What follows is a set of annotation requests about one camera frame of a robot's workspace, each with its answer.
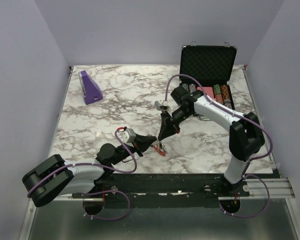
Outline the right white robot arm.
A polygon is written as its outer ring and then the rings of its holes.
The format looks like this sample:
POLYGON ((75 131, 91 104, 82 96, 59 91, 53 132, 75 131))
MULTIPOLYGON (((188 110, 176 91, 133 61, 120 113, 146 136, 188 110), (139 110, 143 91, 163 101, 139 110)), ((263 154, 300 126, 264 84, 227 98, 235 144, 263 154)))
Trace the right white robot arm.
POLYGON ((229 133, 229 150, 232 154, 229 166, 223 174, 220 191, 231 196, 238 190, 238 183, 248 168, 248 161, 259 152, 265 144, 257 115, 250 112, 243 114, 229 109, 201 90, 187 92, 182 86, 175 88, 171 96, 178 109, 169 113, 170 106, 166 100, 154 103, 161 111, 161 127, 158 140, 162 141, 180 132, 180 123, 194 114, 208 117, 229 133))

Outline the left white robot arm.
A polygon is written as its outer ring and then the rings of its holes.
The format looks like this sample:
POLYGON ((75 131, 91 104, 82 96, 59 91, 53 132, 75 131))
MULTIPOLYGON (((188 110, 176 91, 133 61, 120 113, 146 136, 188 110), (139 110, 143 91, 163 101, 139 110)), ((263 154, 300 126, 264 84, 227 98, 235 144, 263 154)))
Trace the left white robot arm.
POLYGON ((108 178, 116 171, 116 164, 128 157, 143 153, 157 140, 155 136, 129 134, 123 132, 123 144, 114 146, 105 143, 97 157, 88 162, 64 160, 60 154, 54 154, 30 170, 22 178, 27 197, 36 207, 50 203, 56 197, 67 194, 84 193, 94 198, 100 194, 98 180, 108 178))

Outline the red keyring with keys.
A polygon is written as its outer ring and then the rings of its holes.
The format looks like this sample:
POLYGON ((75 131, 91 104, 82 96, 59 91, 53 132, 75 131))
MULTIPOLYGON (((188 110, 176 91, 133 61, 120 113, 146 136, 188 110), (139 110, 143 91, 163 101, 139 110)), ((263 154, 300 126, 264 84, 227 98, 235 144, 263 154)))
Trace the red keyring with keys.
POLYGON ((167 155, 166 147, 162 144, 161 141, 156 140, 154 143, 152 143, 151 147, 160 155, 165 157, 167 155))

